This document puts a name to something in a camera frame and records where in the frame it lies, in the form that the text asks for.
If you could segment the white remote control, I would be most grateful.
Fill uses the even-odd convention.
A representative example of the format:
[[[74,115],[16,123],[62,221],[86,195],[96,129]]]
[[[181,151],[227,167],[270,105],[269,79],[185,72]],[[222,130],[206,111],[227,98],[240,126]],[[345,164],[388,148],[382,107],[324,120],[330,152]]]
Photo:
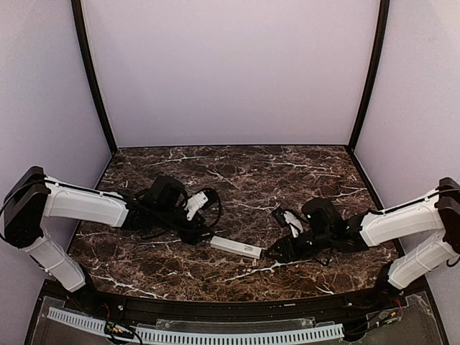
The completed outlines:
[[[249,244],[241,243],[239,241],[225,239],[219,236],[213,236],[210,241],[210,245],[214,249],[220,249],[225,252],[238,254],[243,257],[248,257],[252,259],[260,259],[262,254],[261,247],[256,247]]]

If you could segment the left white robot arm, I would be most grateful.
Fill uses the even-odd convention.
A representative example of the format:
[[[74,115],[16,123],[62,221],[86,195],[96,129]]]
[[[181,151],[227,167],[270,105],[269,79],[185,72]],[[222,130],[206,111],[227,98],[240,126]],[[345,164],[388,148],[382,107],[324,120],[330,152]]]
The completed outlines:
[[[1,207],[1,240],[21,249],[68,292],[89,287],[83,268],[41,227],[49,217],[105,224],[130,231],[160,228],[196,244],[213,234],[201,211],[221,206],[218,193],[203,188],[192,195],[171,176],[157,177],[149,188],[124,195],[71,185],[33,166],[10,190]]]

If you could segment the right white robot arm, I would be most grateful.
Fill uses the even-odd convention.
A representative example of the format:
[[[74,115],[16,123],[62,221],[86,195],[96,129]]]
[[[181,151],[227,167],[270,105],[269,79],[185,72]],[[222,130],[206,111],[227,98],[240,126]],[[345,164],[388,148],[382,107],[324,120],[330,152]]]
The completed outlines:
[[[313,198],[301,211],[276,208],[272,216],[290,235],[278,239],[265,256],[289,263],[310,259],[324,249],[363,252],[396,238],[431,231],[422,244],[380,270],[367,303],[384,305],[441,263],[459,256],[459,184],[443,178],[437,188],[413,201],[367,211],[345,220],[329,199]]]

